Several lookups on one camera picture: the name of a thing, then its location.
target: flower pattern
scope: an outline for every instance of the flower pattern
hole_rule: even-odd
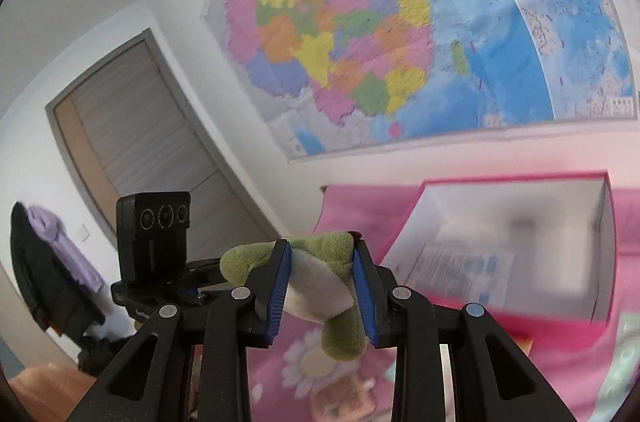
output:
[[[250,393],[251,402],[256,404],[262,398],[263,392],[264,392],[264,387],[261,384],[256,384],[252,388]]]
[[[282,387],[295,388],[294,397],[304,398],[313,389],[322,388],[345,375],[356,372],[357,360],[337,362],[328,357],[320,346],[322,332],[319,329],[307,332],[297,339],[284,355]]]

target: camera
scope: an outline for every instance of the camera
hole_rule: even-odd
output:
[[[137,193],[116,204],[122,282],[140,285],[180,271],[187,261],[188,191]]]

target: clothing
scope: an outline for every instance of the clothing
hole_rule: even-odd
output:
[[[11,260],[20,294],[43,330],[55,326],[82,347],[87,328],[104,323],[90,292],[73,279],[49,243],[36,235],[20,202],[11,213]]]
[[[86,343],[82,346],[82,352],[78,354],[78,370],[93,377],[100,376],[130,338],[129,336],[109,341],[109,339],[98,340],[85,337]]]
[[[71,276],[91,292],[102,288],[104,280],[94,266],[84,257],[76,245],[69,240],[60,219],[51,211],[38,206],[27,208],[27,218],[37,236],[49,243],[53,251]]]

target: pink box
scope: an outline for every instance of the pink box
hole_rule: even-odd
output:
[[[616,237],[606,172],[426,181],[382,265],[435,304],[475,301],[536,346],[588,348],[609,322]]]

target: stuffed toy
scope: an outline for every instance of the stuffed toy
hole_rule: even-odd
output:
[[[332,231],[290,240],[291,274],[284,311],[322,324],[322,349],[334,360],[359,358],[366,337],[356,300],[351,261],[359,233]],[[239,245],[220,260],[220,271],[235,287],[254,267],[267,263],[274,242]]]

